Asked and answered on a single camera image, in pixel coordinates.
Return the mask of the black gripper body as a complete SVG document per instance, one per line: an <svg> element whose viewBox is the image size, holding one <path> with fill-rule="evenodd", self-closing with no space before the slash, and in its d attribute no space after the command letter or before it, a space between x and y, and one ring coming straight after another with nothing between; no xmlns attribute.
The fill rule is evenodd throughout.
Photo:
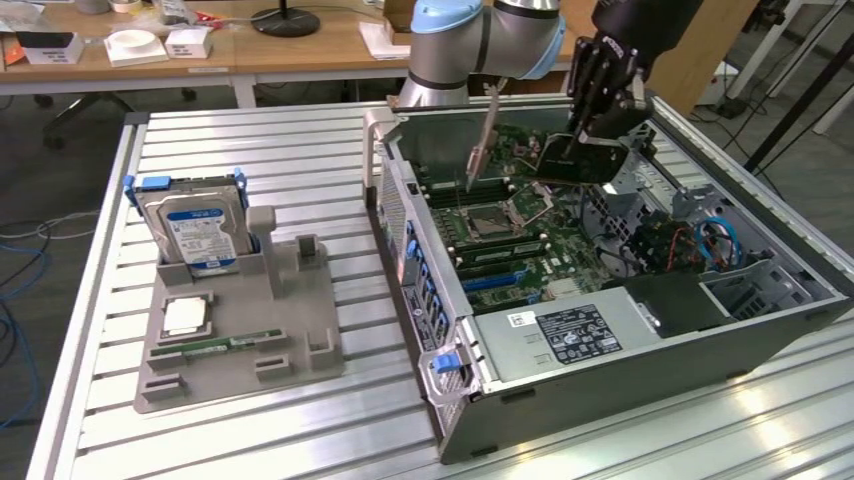
<svg viewBox="0 0 854 480"><path fill-rule="evenodd" d="M702 0L598 1L592 10L595 40L611 40L619 57L636 52L636 66L647 80L662 53L672 50L702 5Z"/></svg>

